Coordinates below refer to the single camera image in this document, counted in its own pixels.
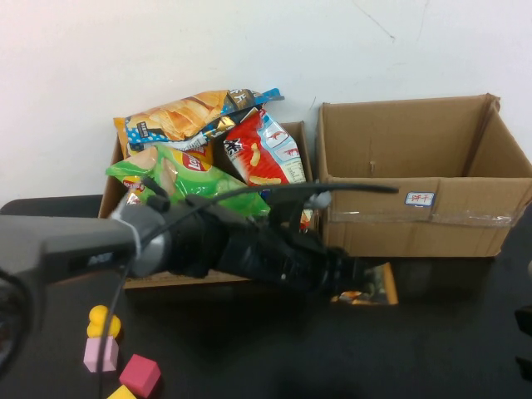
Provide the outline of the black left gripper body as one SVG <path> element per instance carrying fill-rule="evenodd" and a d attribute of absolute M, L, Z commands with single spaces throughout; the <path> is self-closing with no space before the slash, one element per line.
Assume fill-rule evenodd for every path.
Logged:
<path fill-rule="evenodd" d="M 327 257 L 320 291 L 330 296 L 347 291 L 361 291 L 366 282 L 367 264 L 350 256 L 344 249 L 332 247 Z"/>

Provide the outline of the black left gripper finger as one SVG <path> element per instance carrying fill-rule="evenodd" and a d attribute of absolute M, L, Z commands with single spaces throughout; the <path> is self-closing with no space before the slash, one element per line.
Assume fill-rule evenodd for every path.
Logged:
<path fill-rule="evenodd" d="M 370 276 L 356 291 L 362 296 L 385 296 L 386 287 L 383 278 L 380 276 Z"/>
<path fill-rule="evenodd" d="M 380 268 L 385 262 L 382 259 L 366 259 L 353 257 L 352 260 L 352 276 L 354 278 L 363 278 L 368 273 L 372 273 L 375 269 Z"/>

